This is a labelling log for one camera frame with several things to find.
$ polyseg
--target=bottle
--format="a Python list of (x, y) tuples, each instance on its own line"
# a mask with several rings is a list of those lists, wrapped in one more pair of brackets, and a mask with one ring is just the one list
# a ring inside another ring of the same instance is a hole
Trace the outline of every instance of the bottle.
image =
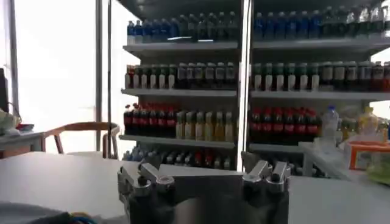
[(160, 75), (158, 76), (158, 87), (166, 89), (168, 87), (168, 65), (160, 65)]
[(132, 134), (132, 125), (133, 125), (133, 113), (130, 109), (130, 105), (126, 105), (126, 110), (123, 114), (123, 123), (124, 123), (125, 135), (131, 135)]
[(177, 66), (175, 64), (169, 65), (169, 75), (168, 75), (168, 88), (169, 89), (175, 88), (176, 75), (177, 75)]
[(140, 87), (141, 76), (142, 76), (142, 67), (140, 65), (136, 65), (134, 69), (134, 76), (133, 76), (134, 88)]
[(209, 39), (217, 41), (218, 40), (218, 30), (217, 30), (217, 18), (214, 13), (208, 14), (207, 19), (207, 36)]
[(213, 112), (208, 112), (206, 113), (205, 141), (214, 141), (214, 130)]
[(329, 106), (322, 116), (321, 137), (319, 138), (321, 150), (331, 152), (336, 147), (336, 132), (339, 115), (334, 106)]
[(198, 40), (197, 23), (197, 18), (193, 14), (190, 14), (188, 18), (188, 36), (191, 37), (193, 42), (197, 42)]
[(178, 37), (180, 35), (179, 22), (176, 18), (171, 18), (171, 33), (169, 37)]
[(297, 12), (292, 11), (288, 16), (288, 22), (286, 25), (286, 39), (293, 40), (297, 37), (298, 20)]
[(149, 20), (145, 19), (143, 22), (143, 39), (142, 41), (144, 43), (150, 43), (152, 41), (152, 24), (149, 22)]
[(302, 11), (298, 26), (298, 38), (307, 39), (309, 35), (309, 17), (307, 11)]
[(166, 19), (161, 20), (161, 40), (166, 41), (171, 36), (171, 25)]
[(254, 76), (255, 76), (255, 78), (254, 78), (254, 80), (255, 80), (254, 88), (257, 91), (261, 91), (263, 89), (262, 80), (261, 80), (262, 79), (261, 78), (261, 72), (262, 72), (261, 64), (260, 63), (255, 64), (253, 71), (255, 72), (255, 74), (254, 74)]
[(187, 65), (184, 63), (179, 64), (179, 68), (177, 69), (177, 89), (186, 89), (186, 79), (187, 79)]
[(286, 38), (286, 15), (284, 12), (278, 14), (275, 23), (275, 39), (284, 40)]
[(141, 26), (141, 21), (137, 20), (135, 27), (135, 43), (142, 43), (143, 42), (143, 28)]
[(295, 63), (289, 63), (287, 68), (287, 90), (294, 91), (296, 88), (296, 77), (295, 77)]
[(195, 139), (194, 112), (192, 112), (192, 111), (187, 112), (187, 114), (186, 114), (185, 139)]
[(203, 13), (199, 14), (199, 21), (197, 23), (197, 39), (207, 40), (207, 22), (206, 17)]
[(214, 63), (207, 63), (207, 67), (205, 70), (205, 79), (206, 79), (206, 86), (208, 89), (214, 88), (215, 83), (215, 64)]
[(225, 141), (226, 142), (234, 142), (232, 112), (226, 112)]
[(232, 41), (237, 41), (238, 40), (238, 34), (239, 34), (239, 30), (238, 30), (238, 21), (237, 21), (237, 17), (236, 17), (236, 14), (234, 12), (230, 12), (229, 14), (229, 24), (228, 24), (228, 37), (229, 37), (229, 40), (232, 40)]
[(309, 22), (309, 38), (319, 38), (321, 34), (321, 16), (319, 10), (314, 10)]
[(254, 28), (253, 28), (255, 41), (260, 41), (263, 39), (264, 29), (265, 29), (265, 21), (263, 19), (263, 14), (261, 14), (261, 12), (258, 12), (256, 14)]
[(268, 13), (264, 39), (273, 40), (275, 38), (275, 19), (272, 12)]
[(195, 140), (205, 140), (205, 116), (203, 112), (196, 114)]
[(217, 112), (215, 123), (215, 141), (225, 141), (224, 114), (221, 111)]
[(129, 21), (127, 25), (127, 45), (135, 44), (135, 26), (133, 21)]
[(344, 80), (346, 78), (346, 67), (342, 61), (333, 63), (335, 74), (333, 83), (336, 90), (344, 90)]
[(176, 138), (184, 139), (185, 136), (185, 124), (184, 124), (184, 111), (180, 111), (176, 114)]
[(189, 63), (187, 66), (187, 71), (186, 71), (186, 88), (192, 89), (194, 88), (194, 82), (195, 82), (195, 67), (196, 65), (194, 63)]
[(158, 78), (160, 76), (160, 66), (152, 65), (152, 73), (151, 73), (151, 89), (158, 88)]
[(217, 67), (215, 69), (215, 82), (217, 88), (221, 89), (225, 85), (226, 80), (226, 68), (223, 62), (218, 62)]
[(283, 87), (285, 84), (285, 73), (284, 73), (284, 64), (278, 63), (276, 65), (276, 79), (275, 81), (275, 90), (276, 91), (283, 91)]
[(350, 61), (346, 65), (346, 89), (350, 91), (356, 91), (358, 90), (358, 73), (356, 71), (356, 62)]
[(272, 90), (272, 63), (266, 64), (266, 79), (264, 81), (264, 90)]

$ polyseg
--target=metal pole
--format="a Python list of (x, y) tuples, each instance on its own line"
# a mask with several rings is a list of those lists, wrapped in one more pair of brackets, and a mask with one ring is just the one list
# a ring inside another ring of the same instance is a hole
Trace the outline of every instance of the metal pole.
[[(102, 0), (95, 0), (95, 42), (96, 42), (96, 58), (95, 58), (95, 121), (102, 121), (102, 86), (103, 86), (103, 71), (102, 71)], [(101, 131), (96, 131), (96, 151), (100, 151)]]

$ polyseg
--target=red label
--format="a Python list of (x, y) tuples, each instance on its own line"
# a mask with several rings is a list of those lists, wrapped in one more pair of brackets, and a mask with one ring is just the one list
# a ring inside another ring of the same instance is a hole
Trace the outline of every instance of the red label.
[(283, 131), (283, 124), (274, 124), (274, 131), (276, 132)]
[(124, 118), (124, 125), (131, 125), (133, 123), (132, 117), (125, 117)]
[(293, 133), (294, 132), (294, 125), (293, 124), (286, 124), (285, 125), (285, 132)]

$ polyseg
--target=shelf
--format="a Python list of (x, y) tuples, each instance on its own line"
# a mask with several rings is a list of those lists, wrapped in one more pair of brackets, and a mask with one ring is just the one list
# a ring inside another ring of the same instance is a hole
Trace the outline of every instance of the shelf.
[(123, 94), (131, 96), (175, 96), (175, 97), (236, 97), (236, 91), (226, 90), (188, 90), (188, 89), (122, 89)]
[(159, 138), (159, 137), (147, 137), (137, 135), (120, 135), (122, 140), (132, 140), (138, 142), (148, 142), (153, 144), (167, 144), (167, 145), (184, 145), (193, 147), (210, 147), (220, 149), (234, 149), (235, 145), (232, 142), (207, 142), (207, 141), (195, 141), (187, 139), (175, 139), (175, 138)]
[(249, 149), (252, 152), (286, 152), (286, 153), (302, 153), (302, 149), (298, 145), (270, 145), (270, 144), (249, 144)]
[(390, 93), (252, 91), (250, 95), (273, 99), (390, 100)]

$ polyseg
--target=plastic bottle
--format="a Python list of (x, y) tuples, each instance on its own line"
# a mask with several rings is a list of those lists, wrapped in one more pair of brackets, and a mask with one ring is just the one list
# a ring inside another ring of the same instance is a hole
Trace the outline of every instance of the plastic bottle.
[(309, 38), (319, 38), (321, 34), (321, 16), (314, 10), (309, 22)]
[(213, 122), (213, 112), (206, 113), (206, 123), (205, 123), (205, 140), (214, 141), (214, 132), (215, 126)]
[(127, 45), (135, 44), (135, 27), (133, 21), (127, 25)]
[(292, 11), (288, 16), (288, 22), (286, 24), (286, 39), (293, 40), (297, 38), (298, 19), (297, 12)]
[(331, 152), (336, 147), (336, 132), (338, 127), (339, 115), (334, 106), (329, 106), (328, 110), (321, 118), (322, 128), (320, 147), (325, 153)]
[(232, 112), (226, 112), (225, 141), (226, 142), (233, 142), (234, 141)]
[(143, 28), (141, 26), (140, 20), (137, 20), (134, 29), (135, 29), (135, 43), (142, 43), (143, 42)]
[(217, 112), (215, 123), (215, 141), (225, 141), (224, 114), (221, 111)]
[(195, 140), (205, 140), (205, 116), (201, 111), (196, 114)]

